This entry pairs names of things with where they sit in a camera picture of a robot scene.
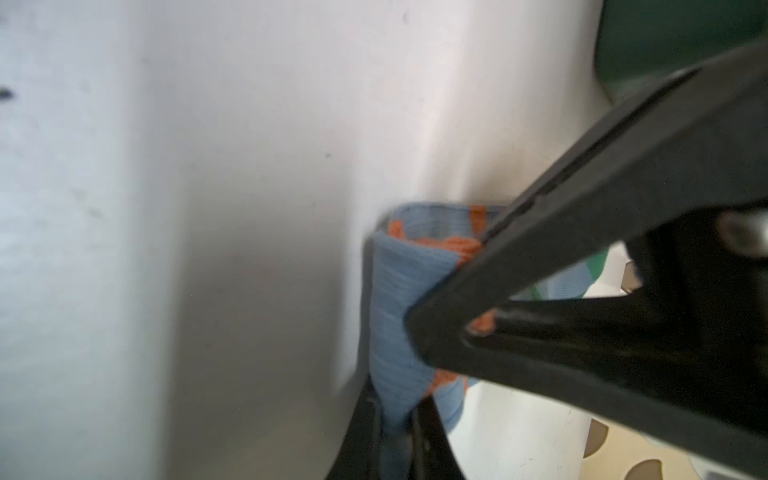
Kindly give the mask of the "green divided tray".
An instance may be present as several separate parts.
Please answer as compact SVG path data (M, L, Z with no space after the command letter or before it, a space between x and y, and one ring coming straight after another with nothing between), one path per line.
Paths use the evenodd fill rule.
M603 3L594 70L620 102L660 78L767 35L762 0L610 0Z

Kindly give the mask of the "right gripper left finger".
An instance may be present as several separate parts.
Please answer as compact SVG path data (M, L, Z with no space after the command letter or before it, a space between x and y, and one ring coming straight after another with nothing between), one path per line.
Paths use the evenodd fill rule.
M367 377L326 480L378 480L380 444L381 403Z

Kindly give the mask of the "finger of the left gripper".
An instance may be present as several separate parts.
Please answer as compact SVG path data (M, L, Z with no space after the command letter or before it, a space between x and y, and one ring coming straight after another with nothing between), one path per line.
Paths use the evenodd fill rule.
M767 473L767 43L596 123L411 307L427 364Z

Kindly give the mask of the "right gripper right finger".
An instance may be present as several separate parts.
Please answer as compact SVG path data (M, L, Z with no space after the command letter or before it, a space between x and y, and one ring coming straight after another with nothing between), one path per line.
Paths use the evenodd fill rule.
M422 400L410 417L413 480L464 480L432 397Z

